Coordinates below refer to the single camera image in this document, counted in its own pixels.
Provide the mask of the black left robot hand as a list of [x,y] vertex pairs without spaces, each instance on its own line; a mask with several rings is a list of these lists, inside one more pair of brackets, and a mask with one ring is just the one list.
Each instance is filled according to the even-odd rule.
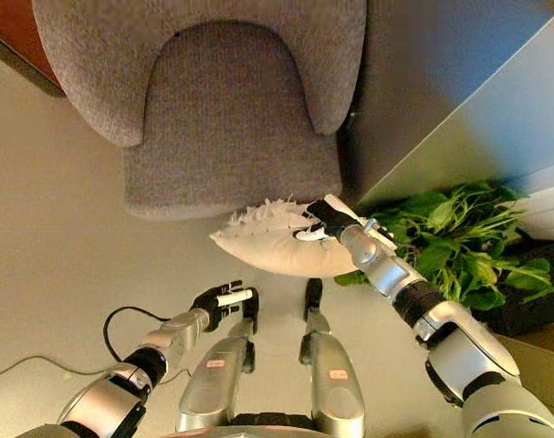
[[236,280],[212,287],[195,298],[190,310],[202,310],[207,315],[204,332],[215,331],[222,319],[237,311],[241,303],[253,297],[253,289]]

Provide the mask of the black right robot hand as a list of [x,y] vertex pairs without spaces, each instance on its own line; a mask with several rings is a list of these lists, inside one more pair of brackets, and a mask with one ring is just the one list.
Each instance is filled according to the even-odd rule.
[[308,228],[293,233],[296,239],[303,242],[339,238],[346,228],[352,225],[360,225],[357,219],[335,209],[325,199],[312,203],[308,207],[305,216],[316,219],[317,222]]

